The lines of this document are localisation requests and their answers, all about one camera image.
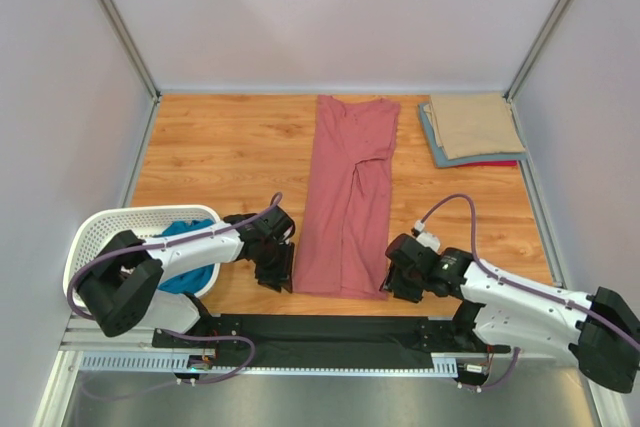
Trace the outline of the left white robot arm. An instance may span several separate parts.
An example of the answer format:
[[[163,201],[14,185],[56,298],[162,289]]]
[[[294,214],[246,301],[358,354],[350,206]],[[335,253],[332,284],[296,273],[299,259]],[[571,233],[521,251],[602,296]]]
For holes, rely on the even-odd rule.
[[[250,261],[259,285],[290,290],[295,230],[294,220],[277,205],[148,239],[124,230],[72,275],[67,302],[107,337],[145,326],[204,342],[216,335],[214,317],[195,293],[167,292],[162,284],[209,265]]]

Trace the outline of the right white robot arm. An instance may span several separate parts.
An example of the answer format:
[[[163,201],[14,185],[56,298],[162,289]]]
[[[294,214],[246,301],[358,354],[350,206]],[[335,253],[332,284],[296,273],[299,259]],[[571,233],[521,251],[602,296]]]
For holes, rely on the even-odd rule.
[[[615,291],[593,294],[511,274],[426,234],[401,234],[387,247],[381,286],[418,303],[424,294],[460,304],[436,344],[449,351],[526,351],[574,365],[611,391],[632,392],[639,370],[639,319]]]

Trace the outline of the pink t shirt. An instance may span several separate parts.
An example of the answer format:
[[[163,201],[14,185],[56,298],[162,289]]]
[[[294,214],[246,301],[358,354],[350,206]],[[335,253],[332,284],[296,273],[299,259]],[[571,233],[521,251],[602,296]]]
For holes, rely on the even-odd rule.
[[[318,97],[295,292],[384,298],[399,113],[385,98],[345,103]]]

